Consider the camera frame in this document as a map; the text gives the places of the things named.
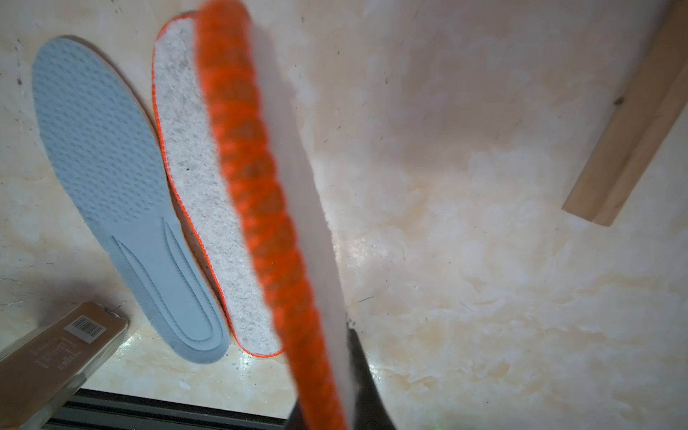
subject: orange insole edge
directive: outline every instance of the orange insole edge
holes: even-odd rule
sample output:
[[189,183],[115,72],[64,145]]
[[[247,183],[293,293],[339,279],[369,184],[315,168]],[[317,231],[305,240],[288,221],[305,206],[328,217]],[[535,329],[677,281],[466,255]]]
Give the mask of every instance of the orange insole edge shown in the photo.
[[[316,291],[297,246],[303,242],[288,213],[271,152],[275,148],[270,146],[269,127],[262,118],[266,100],[261,100],[253,65],[255,33],[248,11],[236,0],[209,1],[195,15],[195,29],[197,74],[220,169],[287,354],[303,416],[311,430],[348,429],[353,420],[353,382],[341,376],[341,360],[349,363],[348,349],[344,344],[345,352],[335,354],[333,347],[341,345],[326,339],[325,333],[331,337],[332,332],[323,326]],[[290,204],[295,210],[294,202]],[[316,276],[312,265],[308,268]],[[338,333],[345,336],[345,332],[344,318]]]

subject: cardboard packaging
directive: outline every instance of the cardboard packaging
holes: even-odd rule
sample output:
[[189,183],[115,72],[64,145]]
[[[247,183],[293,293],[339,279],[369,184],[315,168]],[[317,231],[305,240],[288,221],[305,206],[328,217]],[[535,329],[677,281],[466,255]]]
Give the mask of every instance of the cardboard packaging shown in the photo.
[[0,429],[40,429],[127,337],[129,322],[92,302],[0,353]]

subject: light blue insole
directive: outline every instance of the light blue insole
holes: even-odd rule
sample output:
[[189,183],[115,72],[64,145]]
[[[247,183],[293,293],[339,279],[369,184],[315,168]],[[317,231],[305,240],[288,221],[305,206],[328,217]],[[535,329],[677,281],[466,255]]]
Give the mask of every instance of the light blue insole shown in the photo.
[[158,142],[129,88],[65,38],[41,47],[32,86],[57,178],[148,320],[181,357],[219,360],[229,346],[224,314],[184,241]]

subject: black object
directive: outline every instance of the black object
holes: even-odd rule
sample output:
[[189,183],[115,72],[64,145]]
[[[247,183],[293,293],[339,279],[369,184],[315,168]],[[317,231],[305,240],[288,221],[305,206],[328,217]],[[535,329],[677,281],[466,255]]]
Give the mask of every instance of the black object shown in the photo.
[[[349,329],[349,349],[352,355],[351,364],[354,378],[358,387],[354,430],[395,430],[375,387],[373,376],[370,374],[361,340],[358,338],[356,330],[352,328]],[[289,415],[284,430],[308,430],[298,401],[291,415]]]
[[47,430],[281,430],[284,420],[80,389],[43,425]]

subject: white felt insole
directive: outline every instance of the white felt insole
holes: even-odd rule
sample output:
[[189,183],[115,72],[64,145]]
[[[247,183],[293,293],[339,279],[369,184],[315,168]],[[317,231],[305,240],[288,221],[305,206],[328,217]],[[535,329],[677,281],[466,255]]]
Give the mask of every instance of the white felt insole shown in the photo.
[[193,18],[167,26],[155,43],[155,103],[168,173],[203,243],[239,344],[254,355],[281,345],[217,164],[217,147],[194,67]]

